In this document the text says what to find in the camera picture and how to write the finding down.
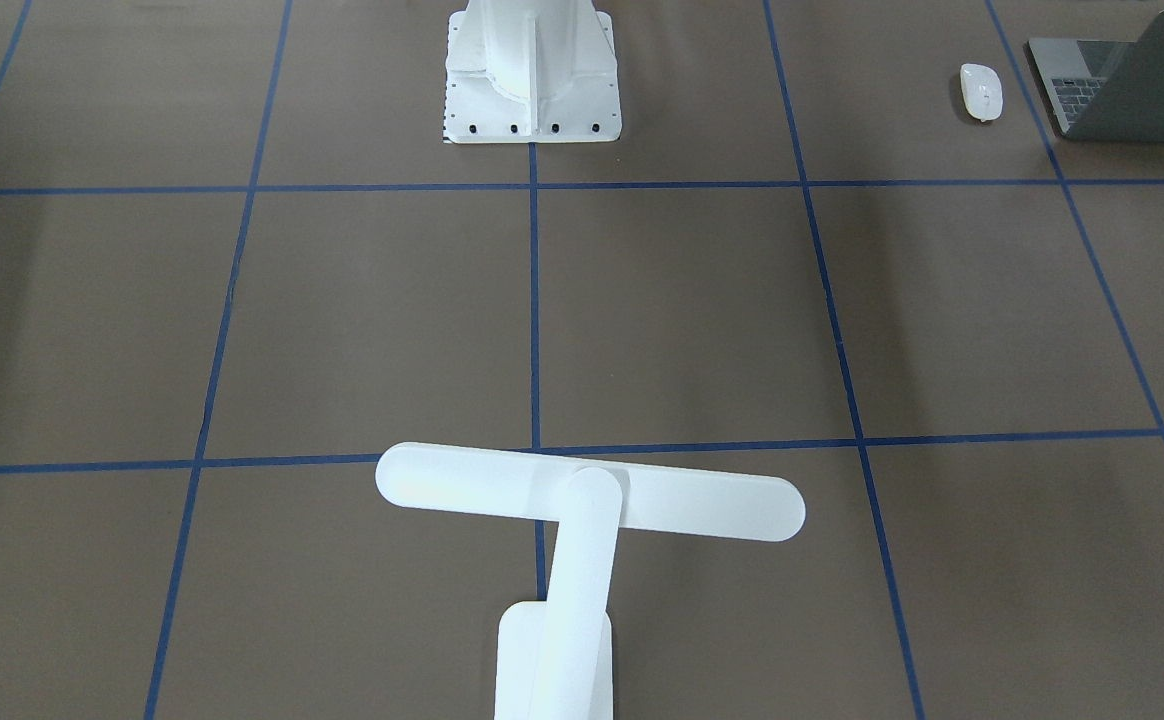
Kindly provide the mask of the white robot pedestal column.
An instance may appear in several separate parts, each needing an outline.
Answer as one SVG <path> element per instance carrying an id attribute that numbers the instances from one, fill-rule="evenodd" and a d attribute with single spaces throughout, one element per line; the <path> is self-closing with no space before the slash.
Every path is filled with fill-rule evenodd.
<path id="1" fill-rule="evenodd" d="M 613 19 L 591 1 L 469 1 L 450 13 L 446 41 L 443 141 L 622 136 Z"/>

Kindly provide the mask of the grey laptop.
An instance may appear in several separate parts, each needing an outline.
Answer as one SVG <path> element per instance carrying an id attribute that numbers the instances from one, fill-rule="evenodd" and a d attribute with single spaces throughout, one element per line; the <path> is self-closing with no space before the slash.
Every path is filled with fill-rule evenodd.
<path id="1" fill-rule="evenodd" d="M 1134 42 L 1027 41 L 1062 137 L 1164 143 L 1164 12 Z"/>

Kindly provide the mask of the white desk lamp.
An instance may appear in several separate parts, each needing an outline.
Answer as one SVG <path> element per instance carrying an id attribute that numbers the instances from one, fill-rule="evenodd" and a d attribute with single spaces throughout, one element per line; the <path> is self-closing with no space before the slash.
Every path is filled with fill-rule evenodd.
<path id="1" fill-rule="evenodd" d="M 623 529 L 785 542 L 803 496 L 778 477 L 403 442 L 378 459 L 378 492 L 407 509 L 556 523 L 547 593 L 501 616 L 496 719 L 611 719 L 608 600 Z"/>

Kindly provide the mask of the white computer mouse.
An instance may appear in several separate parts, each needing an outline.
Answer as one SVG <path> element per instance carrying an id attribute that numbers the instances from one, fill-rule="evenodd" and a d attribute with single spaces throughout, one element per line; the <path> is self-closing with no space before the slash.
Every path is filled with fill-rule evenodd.
<path id="1" fill-rule="evenodd" d="M 968 117 L 981 123 L 991 123 L 1002 117 L 1005 95 L 1001 77 L 993 67 L 984 64 L 961 64 L 960 73 L 961 102 Z"/>

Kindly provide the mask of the brown paper table cover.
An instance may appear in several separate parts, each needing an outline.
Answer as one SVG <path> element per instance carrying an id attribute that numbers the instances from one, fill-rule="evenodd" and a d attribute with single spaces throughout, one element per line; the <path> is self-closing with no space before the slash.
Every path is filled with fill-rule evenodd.
<path id="1" fill-rule="evenodd" d="M 622 719 L 1164 719 L 1164 145 L 1025 47 L 1164 1 L 602 8 L 618 141 L 459 147 L 459 1 L 0 1 L 0 719 L 489 719 L 555 529 L 403 441 L 800 489 L 623 534 Z"/>

